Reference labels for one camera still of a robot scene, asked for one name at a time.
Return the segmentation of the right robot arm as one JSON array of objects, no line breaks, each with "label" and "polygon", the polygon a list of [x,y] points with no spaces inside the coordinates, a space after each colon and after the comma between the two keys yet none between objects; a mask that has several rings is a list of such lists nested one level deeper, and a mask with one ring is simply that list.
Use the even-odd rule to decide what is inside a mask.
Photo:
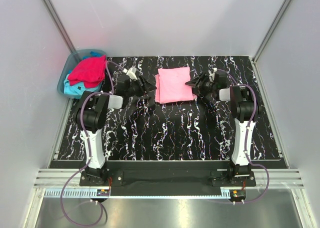
[{"label": "right robot arm", "polygon": [[191,87],[196,96],[206,97],[211,94],[215,100],[230,104],[231,116],[235,122],[234,149],[229,167],[219,180],[226,180],[236,187],[254,179],[251,142],[260,108],[253,89],[249,85],[237,83],[230,74],[221,69],[203,72],[185,85]]}]

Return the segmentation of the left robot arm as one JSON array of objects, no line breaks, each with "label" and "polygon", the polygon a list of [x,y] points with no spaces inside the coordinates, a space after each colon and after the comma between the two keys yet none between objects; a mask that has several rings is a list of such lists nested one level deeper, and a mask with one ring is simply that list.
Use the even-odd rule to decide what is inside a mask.
[{"label": "left robot arm", "polygon": [[74,111],[73,119],[84,141],[86,155],[85,165],[80,168],[81,186],[103,186],[111,181],[102,145],[102,129],[107,112],[125,108],[131,97],[143,97],[156,90],[156,86],[143,76],[132,79],[128,75],[121,75],[115,88],[115,95],[85,91]]}]

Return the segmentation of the pink t shirt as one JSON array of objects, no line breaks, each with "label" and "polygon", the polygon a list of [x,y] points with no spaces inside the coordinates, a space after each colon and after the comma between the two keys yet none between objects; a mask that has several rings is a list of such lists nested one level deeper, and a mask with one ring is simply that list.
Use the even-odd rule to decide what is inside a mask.
[{"label": "pink t shirt", "polygon": [[160,104],[192,101],[196,99],[192,88],[186,85],[191,80],[190,68],[160,68],[155,76],[155,102]]}]

